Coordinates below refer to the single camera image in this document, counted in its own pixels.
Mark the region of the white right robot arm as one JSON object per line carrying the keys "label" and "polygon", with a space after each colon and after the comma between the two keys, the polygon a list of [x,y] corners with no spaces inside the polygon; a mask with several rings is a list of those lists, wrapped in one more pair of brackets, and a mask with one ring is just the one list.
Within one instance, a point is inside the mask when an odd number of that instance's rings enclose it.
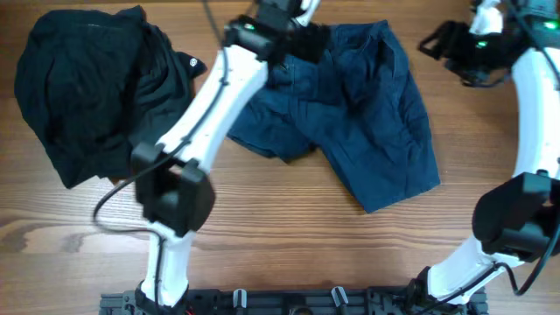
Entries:
{"label": "white right robot arm", "polygon": [[480,0],[470,24],[448,21],[419,50],[444,60],[464,86],[490,88],[501,70],[514,82],[518,145],[513,176],[483,195],[472,234],[442,262],[410,281],[403,307],[427,314],[470,313],[473,298],[500,274],[532,263],[521,296],[559,252],[559,16],[554,1]]}

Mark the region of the navy blue shorts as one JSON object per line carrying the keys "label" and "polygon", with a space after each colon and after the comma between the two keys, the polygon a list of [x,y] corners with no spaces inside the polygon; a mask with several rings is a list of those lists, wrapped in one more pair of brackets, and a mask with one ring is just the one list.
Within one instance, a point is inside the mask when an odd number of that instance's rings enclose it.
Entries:
{"label": "navy blue shorts", "polygon": [[367,213],[440,182],[424,101],[384,20],[332,26],[318,63],[287,56],[228,136],[287,163],[322,151]]}

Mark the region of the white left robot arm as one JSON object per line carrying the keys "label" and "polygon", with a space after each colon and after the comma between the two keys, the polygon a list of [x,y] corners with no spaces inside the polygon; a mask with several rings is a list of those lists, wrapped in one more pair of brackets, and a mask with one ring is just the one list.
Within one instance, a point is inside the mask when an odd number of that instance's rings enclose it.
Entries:
{"label": "white left robot arm", "polygon": [[132,153],[136,200],[150,233],[145,279],[135,291],[143,314],[184,314],[193,239],[211,213],[209,173],[222,142],[246,103],[286,55],[316,62],[324,28],[312,24],[320,0],[260,1],[254,17],[240,15],[215,29],[219,51],[186,112],[154,145]]}

